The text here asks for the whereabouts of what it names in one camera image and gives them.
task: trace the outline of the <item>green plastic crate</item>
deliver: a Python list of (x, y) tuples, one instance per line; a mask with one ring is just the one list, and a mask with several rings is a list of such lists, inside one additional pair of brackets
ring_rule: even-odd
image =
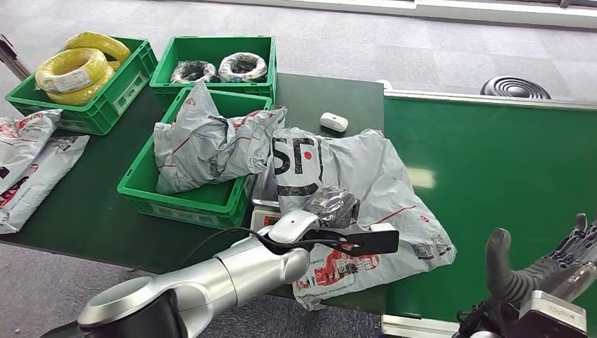
[[(171, 123), (191, 88), (176, 97), (161, 122)], [(269, 109), (272, 100), (210, 90), (220, 114), (226, 118), (243, 116), (251, 111)], [(253, 188), (255, 175), (239, 177), (220, 184), (206, 184), (198, 189), (164, 195), (156, 192), (158, 169), (153, 156), (153, 136), (133, 161), (118, 184), (118, 192), (131, 201), (137, 211), (170, 220), (225, 229), (240, 226)]]
[(8, 95), (10, 102), (23, 115), (59, 108), (62, 115), (58, 127), (87, 134), (105, 135), (110, 132), (133, 99), (151, 79), (158, 61), (149, 41), (114, 37), (131, 50), (131, 56), (114, 76), (86, 105), (56, 104), (42, 90), (35, 90), (35, 76), (21, 82)]
[(151, 78), (151, 89), (165, 111), (182, 88), (194, 86), (194, 83), (170, 83), (170, 76), (179, 61), (207, 61), (218, 69), (226, 56), (241, 51), (257, 54), (268, 63), (267, 80), (258, 83), (207, 83), (207, 88), (266, 96), (275, 101), (276, 45), (274, 37), (173, 37)]

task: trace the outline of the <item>yellow cable coil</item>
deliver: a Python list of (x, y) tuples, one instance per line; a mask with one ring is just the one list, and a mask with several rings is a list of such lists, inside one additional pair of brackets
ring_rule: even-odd
[(118, 69), (130, 56), (130, 50), (120, 41), (106, 35), (93, 32), (83, 32), (71, 37), (64, 46), (64, 49), (75, 48), (96, 48), (114, 57), (119, 62), (118, 66), (111, 63), (114, 70)]
[(91, 86), (88, 86), (84, 89), (81, 89), (77, 92), (72, 92), (68, 94), (52, 94), (50, 92), (46, 92), (50, 100), (58, 103), (58, 104), (66, 104), (69, 106), (84, 106), (87, 102), (91, 101), (95, 94), (100, 91), (100, 89), (107, 83), (108, 80), (114, 75), (114, 70), (110, 67), (106, 67), (107, 72), (104, 76), (99, 79), (99, 81), (95, 82)]
[(71, 49), (46, 60), (35, 72), (35, 82), (48, 93), (71, 93), (97, 82), (107, 68), (108, 61), (98, 49)]
[(108, 65), (110, 67), (112, 67), (112, 69), (114, 69), (114, 71), (117, 71), (118, 68), (120, 68), (120, 62), (118, 62), (118, 61), (108, 61)]

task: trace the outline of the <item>round black object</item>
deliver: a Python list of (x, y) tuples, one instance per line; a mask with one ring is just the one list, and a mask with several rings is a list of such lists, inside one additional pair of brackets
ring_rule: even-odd
[(481, 95), (551, 99), (549, 93), (535, 82), (513, 76), (498, 76), (483, 84)]
[(132, 315), (89, 330), (86, 338), (180, 338), (184, 336), (173, 290), (168, 290)]
[(170, 83), (193, 83), (199, 80), (205, 83), (219, 82), (215, 66), (205, 61), (180, 61), (170, 76)]

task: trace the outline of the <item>gray floor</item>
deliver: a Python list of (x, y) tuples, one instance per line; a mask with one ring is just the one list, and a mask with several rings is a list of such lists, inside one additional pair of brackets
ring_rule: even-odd
[[(31, 70), (85, 30), (149, 38), (158, 57), (173, 35), (275, 35), (282, 72), (471, 94), (490, 77), (516, 75), (557, 99), (597, 101), (591, 32), (178, 1), (0, 1), (0, 33)], [(0, 66), (0, 96), (17, 83)], [(0, 101), (0, 116), (15, 114)], [(38, 337), (75, 319), (92, 295), (138, 275), (0, 245), (0, 338)], [(205, 336), (373, 337), (377, 319), (331, 308), (307, 313), (293, 301), (264, 296), (228, 313)]]

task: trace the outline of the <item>qr code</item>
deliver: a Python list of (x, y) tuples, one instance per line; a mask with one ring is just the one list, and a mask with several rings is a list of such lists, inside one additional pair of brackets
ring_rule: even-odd
[(446, 240), (439, 234), (431, 237), (431, 241), (435, 245), (435, 251), (437, 251), (440, 256), (443, 256), (446, 252), (452, 249), (452, 247), (446, 243)]
[(431, 246), (428, 244), (411, 244), (410, 245), (413, 248), (413, 251), (415, 252), (415, 255), (417, 255), (417, 258), (419, 259), (424, 259), (424, 260), (429, 260), (429, 259), (433, 259), (433, 252), (431, 251)]

